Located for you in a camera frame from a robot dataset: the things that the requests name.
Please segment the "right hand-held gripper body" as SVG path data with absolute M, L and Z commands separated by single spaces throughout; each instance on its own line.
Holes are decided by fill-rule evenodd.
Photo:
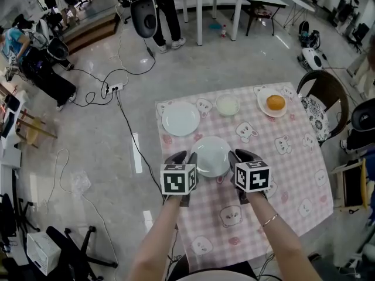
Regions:
M 270 189 L 271 167 L 265 161 L 237 163 L 236 171 L 231 179 L 241 205 L 249 203 L 247 193 L 261 193 L 265 198 L 265 191 Z

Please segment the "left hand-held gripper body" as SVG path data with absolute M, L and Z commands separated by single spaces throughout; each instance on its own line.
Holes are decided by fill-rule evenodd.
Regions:
M 196 170 L 188 172 L 188 161 L 184 164 L 161 165 L 161 191 L 166 197 L 182 196 L 180 206 L 189 207 L 190 194 L 199 182 Z

